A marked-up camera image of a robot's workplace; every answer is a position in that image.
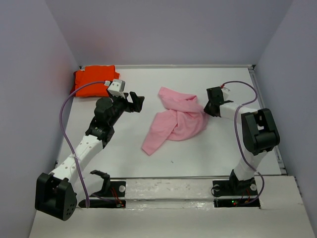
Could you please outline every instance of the folded orange fabric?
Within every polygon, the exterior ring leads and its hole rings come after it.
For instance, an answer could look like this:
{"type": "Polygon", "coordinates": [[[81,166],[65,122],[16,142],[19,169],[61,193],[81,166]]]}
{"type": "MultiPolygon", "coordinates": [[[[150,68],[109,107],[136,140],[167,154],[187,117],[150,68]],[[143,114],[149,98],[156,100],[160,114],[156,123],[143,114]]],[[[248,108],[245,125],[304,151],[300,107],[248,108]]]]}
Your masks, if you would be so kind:
{"type": "MultiPolygon", "coordinates": [[[[111,66],[100,66],[93,65],[85,67],[85,70],[79,70],[75,72],[75,89],[91,82],[96,81],[113,81],[119,79],[120,74],[115,71],[114,65],[111,66]]],[[[93,84],[79,90],[76,93],[76,97],[108,97],[106,91],[108,87],[103,84],[93,84]]]]}

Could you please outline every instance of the pink cloth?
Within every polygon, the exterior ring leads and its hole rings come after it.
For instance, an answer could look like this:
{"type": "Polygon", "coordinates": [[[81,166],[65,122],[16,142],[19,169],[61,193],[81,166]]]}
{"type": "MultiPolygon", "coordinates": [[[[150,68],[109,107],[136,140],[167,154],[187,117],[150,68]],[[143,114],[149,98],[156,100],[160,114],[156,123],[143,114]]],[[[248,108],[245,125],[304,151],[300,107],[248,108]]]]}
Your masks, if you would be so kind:
{"type": "Polygon", "coordinates": [[[158,96],[168,111],[157,113],[142,149],[152,155],[166,140],[187,140],[206,129],[209,116],[197,96],[161,87],[158,96]]]}

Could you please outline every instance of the folded pink fabric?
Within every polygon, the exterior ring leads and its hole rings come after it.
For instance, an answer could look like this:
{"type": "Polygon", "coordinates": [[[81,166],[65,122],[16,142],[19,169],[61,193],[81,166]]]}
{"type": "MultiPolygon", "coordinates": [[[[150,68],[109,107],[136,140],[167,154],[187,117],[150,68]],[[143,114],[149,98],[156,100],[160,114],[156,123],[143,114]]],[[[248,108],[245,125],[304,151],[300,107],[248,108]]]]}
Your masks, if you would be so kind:
{"type": "Polygon", "coordinates": [[[197,96],[161,87],[158,96],[168,111],[157,113],[142,149],[152,155],[166,140],[187,140],[206,129],[209,116],[197,96]]]}

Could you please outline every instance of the gray wall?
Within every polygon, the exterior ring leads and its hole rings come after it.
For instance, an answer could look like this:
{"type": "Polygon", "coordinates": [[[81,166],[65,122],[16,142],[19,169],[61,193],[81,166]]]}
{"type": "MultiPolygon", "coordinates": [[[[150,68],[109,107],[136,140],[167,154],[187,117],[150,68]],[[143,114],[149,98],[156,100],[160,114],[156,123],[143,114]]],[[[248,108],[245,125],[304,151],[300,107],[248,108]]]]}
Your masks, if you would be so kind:
{"type": "Polygon", "coordinates": [[[280,135],[289,174],[298,178],[317,234],[317,1],[294,0],[256,75],[280,135]]]}
{"type": "Polygon", "coordinates": [[[77,63],[43,0],[0,3],[0,237],[26,238],[35,182],[53,168],[77,63]]]}
{"type": "Polygon", "coordinates": [[[292,0],[46,0],[80,65],[257,63],[292,0]]]}

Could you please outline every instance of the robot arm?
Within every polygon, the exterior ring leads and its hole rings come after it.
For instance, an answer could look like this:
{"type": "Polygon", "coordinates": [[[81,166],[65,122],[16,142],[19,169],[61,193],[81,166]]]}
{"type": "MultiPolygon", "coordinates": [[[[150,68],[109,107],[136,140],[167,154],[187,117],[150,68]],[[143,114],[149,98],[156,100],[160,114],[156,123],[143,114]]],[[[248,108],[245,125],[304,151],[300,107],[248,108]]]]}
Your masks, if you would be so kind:
{"type": "MultiPolygon", "coordinates": [[[[236,110],[241,105],[225,101],[220,87],[207,89],[207,94],[209,101],[204,111],[213,117],[234,121],[236,110]]],[[[272,113],[269,109],[257,110],[241,107],[236,123],[242,126],[245,159],[254,169],[257,169],[267,152],[271,151],[280,141],[272,113]]],[[[222,194],[224,191],[224,194],[241,195],[254,183],[254,172],[241,158],[239,164],[232,170],[228,183],[222,183],[223,186],[216,192],[222,194]]]]}
{"type": "MultiPolygon", "coordinates": [[[[144,97],[130,92],[132,103],[128,102],[128,94],[124,93],[125,82],[115,79],[108,83],[108,98],[100,98],[96,102],[95,116],[92,119],[83,139],[75,149],[78,162],[73,154],[50,174],[42,173],[36,183],[35,208],[49,215],[66,221],[73,214],[77,201],[85,198],[79,186],[77,166],[81,171],[101,152],[111,140],[113,126],[124,111],[140,112],[144,97]]],[[[100,171],[91,171],[86,179],[86,188],[91,195],[98,191],[107,191],[110,187],[110,176],[100,171]]]]}

